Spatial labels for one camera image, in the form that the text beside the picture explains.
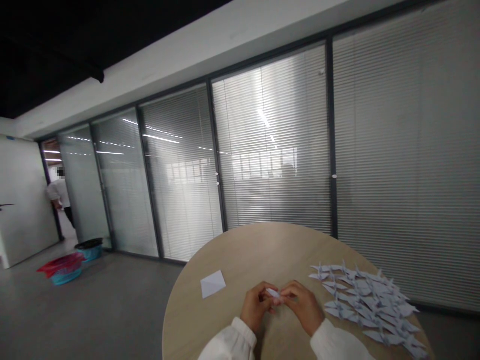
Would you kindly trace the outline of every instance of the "horizontal blinds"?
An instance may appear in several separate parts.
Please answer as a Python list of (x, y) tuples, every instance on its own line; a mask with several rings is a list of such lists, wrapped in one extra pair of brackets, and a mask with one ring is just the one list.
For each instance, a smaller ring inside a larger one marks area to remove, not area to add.
[(90, 127), (85, 125), (63, 132), (58, 142), (78, 241), (103, 238), (103, 247), (111, 248)]
[(189, 261), (222, 233), (207, 86), (143, 105), (164, 256)]
[(213, 82), (228, 228), (287, 222), (329, 234), (323, 45)]
[(333, 43), (339, 239), (412, 300), (477, 312), (479, 13), (443, 2)]
[(116, 249), (158, 257), (135, 109), (95, 121), (92, 128)]

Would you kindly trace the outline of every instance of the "black ceiling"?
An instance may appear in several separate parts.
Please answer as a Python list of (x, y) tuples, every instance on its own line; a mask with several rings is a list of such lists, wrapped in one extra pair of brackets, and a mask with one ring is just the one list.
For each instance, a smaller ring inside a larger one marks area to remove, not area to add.
[(0, 117), (14, 119), (89, 77), (101, 79), (230, 1), (9, 2), (0, 11)]

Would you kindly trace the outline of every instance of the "round table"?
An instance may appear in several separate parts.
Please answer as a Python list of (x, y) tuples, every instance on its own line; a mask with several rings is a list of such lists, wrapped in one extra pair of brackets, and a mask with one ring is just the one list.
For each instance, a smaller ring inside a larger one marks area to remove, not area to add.
[[(163, 323), (163, 359), (195, 359), (207, 343), (239, 317), (246, 292), (261, 281), (281, 289), (297, 280), (310, 289), (320, 304), (333, 296), (309, 275), (310, 265), (355, 264), (361, 271), (377, 274), (378, 269), (358, 252), (319, 231), (282, 222), (262, 222), (241, 226), (223, 233), (205, 245), (185, 266), (166, 307)], [(221, 270), (226, 288), (202, 299), (200, 280)], [(380, 359), (409, 359), (402, 346), (385, 347), (366, 335), (357, 324), (326, 313), (337, 328), (354, 334), (370, 354)], [(408, 320), (422, 331), (416, 338), (434, 353), (419, 321)], [(316, 359), (305, 333), (293, 312), (286, 306), (277, 314), (265, 314), (255, 348), (257, 359)]]

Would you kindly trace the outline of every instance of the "concrete floor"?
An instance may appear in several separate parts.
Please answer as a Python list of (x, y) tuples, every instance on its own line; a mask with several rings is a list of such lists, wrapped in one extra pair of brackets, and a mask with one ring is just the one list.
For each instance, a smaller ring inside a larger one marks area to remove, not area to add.
[[(63, 286), (35, 272), (76, 243), (68, 238), (0, 270), (0, 359), (161, 359), (165, 309), (182, 266), (106, 254)], [(480, 359), (480, 322), (418, 317), (438, 359)]]

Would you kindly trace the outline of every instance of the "plastic basket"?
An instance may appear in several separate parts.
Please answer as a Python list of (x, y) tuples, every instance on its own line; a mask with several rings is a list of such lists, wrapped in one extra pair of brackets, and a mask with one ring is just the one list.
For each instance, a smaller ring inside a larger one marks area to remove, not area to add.
[(55, 285), (63, 285), (80, 276), (83, 260), (85, 260), (84, 255), (76, 252), (50, 261), (37, 271), (45, 273)]
[(85, 257), (84, 263), (91, 262), (92, 260), (98, 259), (102, 257), (103, 249), (102, 249), (103, 239), (96, 238), (93, 240), (88, 240), (82, 243), (79, 243), (75, 246), (75, 249), (83, 254)]
[(50, 278), (51, 282), (56, 286), (69, 283), (72, 280), (78, 278), (82, 274), (82, 268), (66, 274), (61, 274), (60, 272), (61, 270), (57, 271), (57, 273)]

